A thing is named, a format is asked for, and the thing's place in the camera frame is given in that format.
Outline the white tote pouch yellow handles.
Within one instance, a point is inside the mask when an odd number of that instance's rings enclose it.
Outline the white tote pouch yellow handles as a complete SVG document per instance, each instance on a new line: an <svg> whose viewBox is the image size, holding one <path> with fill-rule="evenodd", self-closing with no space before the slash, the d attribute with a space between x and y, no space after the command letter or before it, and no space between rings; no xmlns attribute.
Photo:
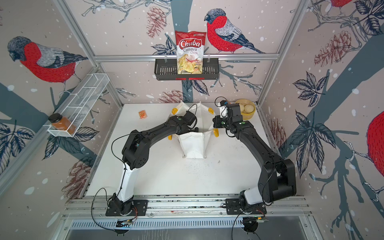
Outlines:
<svg viewBox="0 0 384 240"><path fill-rule="evenodd" d="M205 159L211 136L219 136L219 131L214 128L213 123L216 113L212 108L202 103L189 107L186 103L181 102L173 108L170 116L182 117L187 111L192 112L197 117L197 121L193 123L193 130L182 135L170 135L168 139L172 140L175 137L179 141L184 158Z"/></svg>

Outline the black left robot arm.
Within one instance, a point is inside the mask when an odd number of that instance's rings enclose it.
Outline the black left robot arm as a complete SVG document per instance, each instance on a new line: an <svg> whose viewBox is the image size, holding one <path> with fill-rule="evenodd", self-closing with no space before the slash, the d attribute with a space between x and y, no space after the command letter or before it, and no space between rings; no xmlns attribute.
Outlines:
<svg viewBox="0 0 384 240"><path fill-rule="evenodd" d="M152 145L172 135L182 135L196 128L197 117L187 111L183 116L172 116L163 124L145 131L133 130L122 149L123 173L119 188L108 200L107 216L128 216L135 212L133 203L137 169L149 160Z"/></svg>

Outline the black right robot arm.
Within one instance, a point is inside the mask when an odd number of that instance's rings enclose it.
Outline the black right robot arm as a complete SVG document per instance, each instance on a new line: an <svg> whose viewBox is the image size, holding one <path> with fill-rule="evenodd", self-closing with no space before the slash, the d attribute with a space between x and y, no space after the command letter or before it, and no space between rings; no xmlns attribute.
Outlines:
<svg viewBox="0 0 384 240"><path fill-rule="evenodd" d="M220 114L213 119L215 128L226 130L230 138L242 142L257 160L261 173L255 187L239 195L242 210L263 203L271 203L297 194L296 173L293 162L275 153L257 133L254 126L243 119L239 104L226 100L218 105Z"/></svg>

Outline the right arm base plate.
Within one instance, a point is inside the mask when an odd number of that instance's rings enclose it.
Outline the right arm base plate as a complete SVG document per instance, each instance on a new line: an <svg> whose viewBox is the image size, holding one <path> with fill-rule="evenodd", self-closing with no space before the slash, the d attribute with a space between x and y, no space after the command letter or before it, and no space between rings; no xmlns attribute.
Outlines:
<svg viewBox="0 0 384 240"><path fill-rule="evenodd" d="M222 208L226 210L227 215L265 215L266 207L263 203L249 205L239 199L225 199Z"/></svg>

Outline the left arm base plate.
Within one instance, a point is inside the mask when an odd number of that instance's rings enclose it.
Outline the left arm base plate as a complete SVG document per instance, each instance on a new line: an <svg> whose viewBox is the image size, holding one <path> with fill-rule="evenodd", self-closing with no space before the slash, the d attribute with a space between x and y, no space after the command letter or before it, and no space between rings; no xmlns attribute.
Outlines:
<svg viewBox="0 0 384 240"><path fill-rule="evenodd" d="M146 215L148 208L148 200L134 200L130 199L123 203L119 199L109 201L106 210L107 217L141 217Z"/></svg>

